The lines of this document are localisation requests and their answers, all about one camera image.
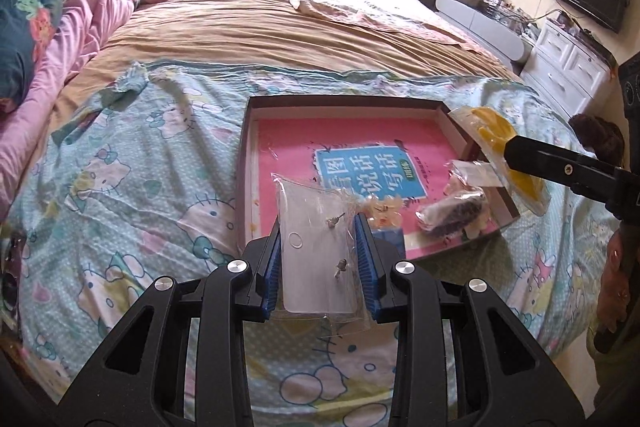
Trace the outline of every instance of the triangular cutout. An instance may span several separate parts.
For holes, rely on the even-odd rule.
[[[498,348],[500,367],[505,375],[529,371],[536,361],[496,310],[489,310],[489,322]]]
[[[104,361],[108,369],[137,375],[142,363],[142,354],[145,351],[146,338],[149,334],[151,321],[154,318],[154,309],[145,308],[140,315],[130,324],[129,329],[123,334],[120,342]]]

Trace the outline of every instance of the floor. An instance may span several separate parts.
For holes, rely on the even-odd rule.
[[[598,390],[596,370],[587,353],[586,331],[554,360],[564,379],[580,400],[586,416],[593,413],[593,397]]]

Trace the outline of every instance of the tan bed sheet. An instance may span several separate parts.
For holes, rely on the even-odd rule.
[[[474,74],[516,80],[501,63],[457,46],[304,16],[288,0],[173,0],[134,13],[60,93],[50,132],[133,60],[266,64],[300,70],[392,71],[406,77]]]

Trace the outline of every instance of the human hand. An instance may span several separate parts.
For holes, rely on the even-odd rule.
[[[607,245],[607,262],[600,278],[600,295],[596,315],[601,325],[615,333],[617,321],[626,320],[626,307],[629,304],[629,281],[620,271],[622,260],[622,241],[616,230]]]

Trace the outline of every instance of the ring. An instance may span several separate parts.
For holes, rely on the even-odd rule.
[[[298,232],[291,232],[289,234],[289,244],[293,248],[302,248],[302,238]]]

